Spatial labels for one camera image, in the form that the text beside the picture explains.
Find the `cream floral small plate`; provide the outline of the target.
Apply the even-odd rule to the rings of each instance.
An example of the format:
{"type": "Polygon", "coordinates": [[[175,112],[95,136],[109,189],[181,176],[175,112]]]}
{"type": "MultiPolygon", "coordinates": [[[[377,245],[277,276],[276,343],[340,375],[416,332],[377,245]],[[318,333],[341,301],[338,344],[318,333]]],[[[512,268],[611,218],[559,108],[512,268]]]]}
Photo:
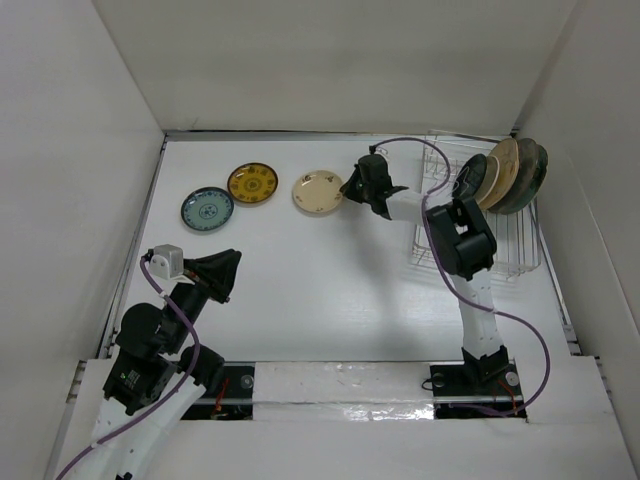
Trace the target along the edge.
{"type": "Polygon", "coordinates": [[[336,210],[343,200],[343,180],[329,170],[315,170],[303,174],[292,187],[296,206],[313,215],[325,215],[336,210]]]}

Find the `blue white patterned plate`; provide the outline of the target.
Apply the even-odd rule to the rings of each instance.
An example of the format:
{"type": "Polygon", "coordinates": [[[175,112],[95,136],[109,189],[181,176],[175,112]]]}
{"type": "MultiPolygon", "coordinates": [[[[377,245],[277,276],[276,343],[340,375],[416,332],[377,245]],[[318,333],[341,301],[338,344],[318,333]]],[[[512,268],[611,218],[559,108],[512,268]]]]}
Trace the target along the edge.
{"type": "Polygon", "coordinates": [[[231,219],[234,209],[234,200],[226,190],[203,187],[184,199],[180,217],[189,229],[207,233],[223,227],[231,219]]]}

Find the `yellow patterned small plate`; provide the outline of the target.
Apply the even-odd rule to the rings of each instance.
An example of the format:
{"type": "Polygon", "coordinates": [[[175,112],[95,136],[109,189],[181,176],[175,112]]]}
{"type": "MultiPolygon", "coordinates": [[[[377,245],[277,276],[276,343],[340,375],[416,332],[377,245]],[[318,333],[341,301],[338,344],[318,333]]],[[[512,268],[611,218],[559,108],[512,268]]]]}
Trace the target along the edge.
{"type": "Polygon", "coordinates": [[[271,166],[253,162],[236,167],[230,173],[226,187],[235,202],[258,205],[268,201],[278,185],[278,175],[271,166]]]}

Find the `black glossy small plate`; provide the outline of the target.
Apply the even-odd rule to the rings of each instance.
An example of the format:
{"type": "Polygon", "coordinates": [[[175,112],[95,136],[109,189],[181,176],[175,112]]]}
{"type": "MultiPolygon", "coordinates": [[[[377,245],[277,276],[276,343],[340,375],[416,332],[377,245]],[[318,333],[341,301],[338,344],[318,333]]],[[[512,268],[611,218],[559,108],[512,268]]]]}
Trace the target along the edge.
{"type": "Polygon", "coordinates": [[[452,189],[454,199],[474,198],[487,172],[487,157],[484,154],[472,156],[459,170],[452,189]]]}

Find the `cream plate with dark patch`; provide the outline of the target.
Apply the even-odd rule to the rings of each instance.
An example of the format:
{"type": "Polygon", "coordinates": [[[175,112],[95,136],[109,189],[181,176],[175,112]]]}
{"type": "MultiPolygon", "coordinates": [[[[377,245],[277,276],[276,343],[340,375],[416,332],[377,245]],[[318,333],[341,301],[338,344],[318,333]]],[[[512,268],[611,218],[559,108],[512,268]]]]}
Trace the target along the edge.
{"type": "Polygon", "coordinates": [[[500,164],[498,159],[493,155],[486,157],[486,171],[484,178],[474,194],[474,199],[480,208],[483,208],[483,202],[491,194],[500,175],[500,164]]]}

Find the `beige bird branch plate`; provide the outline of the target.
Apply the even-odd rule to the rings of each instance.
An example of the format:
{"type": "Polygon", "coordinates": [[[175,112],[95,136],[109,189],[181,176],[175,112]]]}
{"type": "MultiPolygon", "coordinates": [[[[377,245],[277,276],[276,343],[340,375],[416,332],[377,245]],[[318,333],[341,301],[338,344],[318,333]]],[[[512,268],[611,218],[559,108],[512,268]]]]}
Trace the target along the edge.
{"type": "Polygon", "coordinates": [[[490,156],[496,158],[499,173],[495,186],[485,201],[488,209],[502,200],[515,183],[520,165],[517,141],[513,138],[502,140],[491,150],[490,156]]]}

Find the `light green floral plate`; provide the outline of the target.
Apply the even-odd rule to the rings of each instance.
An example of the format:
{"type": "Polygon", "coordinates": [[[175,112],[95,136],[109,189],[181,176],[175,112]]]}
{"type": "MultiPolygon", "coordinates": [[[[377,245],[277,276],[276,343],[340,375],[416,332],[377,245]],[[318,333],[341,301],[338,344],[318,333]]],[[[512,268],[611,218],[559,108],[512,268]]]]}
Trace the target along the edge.
{"type": "Polygon", "coordinates": [[[547,174],[548,170],[548,153],[546,149],[540,145],[536,145],[537,159],[532,179],[526,192],[526,205],[529,205],[537,196],[547,174]]]}

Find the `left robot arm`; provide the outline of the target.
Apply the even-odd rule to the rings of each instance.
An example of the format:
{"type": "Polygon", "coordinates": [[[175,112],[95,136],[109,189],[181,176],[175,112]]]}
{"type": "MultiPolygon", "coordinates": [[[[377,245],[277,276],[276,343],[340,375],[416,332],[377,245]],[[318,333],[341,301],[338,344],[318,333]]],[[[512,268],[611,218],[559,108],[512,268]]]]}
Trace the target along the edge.
{"type": "Polygon", "coordinates": [[[187,259],[170,244],[141,256],[141,273],[164,304],[125,312],[91,441],[58,478],[143,478],[189,408],[224,387],[225,360],[201,343],[195,322],[208,302],[228,302],[241,258],[228,249],[187,259]]]}

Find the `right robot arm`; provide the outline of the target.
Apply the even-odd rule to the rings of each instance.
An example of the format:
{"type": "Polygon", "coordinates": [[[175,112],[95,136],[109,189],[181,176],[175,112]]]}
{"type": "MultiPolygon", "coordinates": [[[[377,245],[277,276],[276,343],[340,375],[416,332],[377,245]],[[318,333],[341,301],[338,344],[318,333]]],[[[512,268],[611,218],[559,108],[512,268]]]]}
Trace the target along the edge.
{"type": "Polygon", "coordinates": [[[369,205],[373,213],[387,220],[425,228],[436,266],[451,282],[459,302],[463,384],[474,393],[494,386],[509,360],[490,289],[497,242],[476,201],[455,198],[430,207],[425,195],[392,184],[388,163],[379,154],[357,161],[341,193],[348,200],[369,205]]]}

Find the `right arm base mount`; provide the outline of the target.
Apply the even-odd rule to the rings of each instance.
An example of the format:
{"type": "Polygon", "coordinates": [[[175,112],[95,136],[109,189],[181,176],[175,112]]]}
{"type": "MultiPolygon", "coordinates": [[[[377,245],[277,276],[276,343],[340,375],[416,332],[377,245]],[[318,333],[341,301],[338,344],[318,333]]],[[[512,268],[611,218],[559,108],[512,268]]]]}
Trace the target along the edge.
{"type": "Polygon", "coordinates": [[[434,363],[429,366],[429,379],[435,398],[463,400],[522,399],[519,376],[514,364],[489,380],[478,383],[467,375],[462,363],[434,363]]]}

